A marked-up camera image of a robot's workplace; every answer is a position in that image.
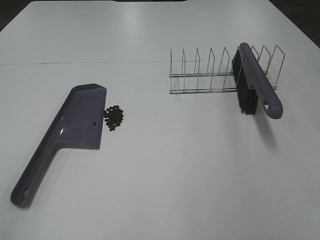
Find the pile of coffee beans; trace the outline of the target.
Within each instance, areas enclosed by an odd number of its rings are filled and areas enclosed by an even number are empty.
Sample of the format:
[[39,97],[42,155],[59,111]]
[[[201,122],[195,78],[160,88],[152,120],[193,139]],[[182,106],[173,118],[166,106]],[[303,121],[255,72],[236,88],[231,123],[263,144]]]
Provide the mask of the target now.
[[124,111],[119,105],[113,105],[103,111],[105,125],[109,131],[114,131],[119,127],[124,119]]

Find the purple plastic dustpan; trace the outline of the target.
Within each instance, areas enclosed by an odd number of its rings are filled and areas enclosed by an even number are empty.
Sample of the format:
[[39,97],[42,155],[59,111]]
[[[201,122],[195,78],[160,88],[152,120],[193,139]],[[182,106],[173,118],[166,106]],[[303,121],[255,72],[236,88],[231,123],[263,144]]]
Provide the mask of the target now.
[[90,83],[73,87],[10,194],[11,203],[28,208],[61,149],[98,150],[107,88]]

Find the purple hand brush black bristles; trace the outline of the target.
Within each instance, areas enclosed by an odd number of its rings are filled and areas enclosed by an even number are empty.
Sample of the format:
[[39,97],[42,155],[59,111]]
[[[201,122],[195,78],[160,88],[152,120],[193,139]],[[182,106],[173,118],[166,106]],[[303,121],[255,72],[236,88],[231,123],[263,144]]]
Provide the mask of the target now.
[[260,103],[269,118],[277,120],[283,116],[283,105],[248,43],[239,45],[232,70],[243,114],[254,115]]

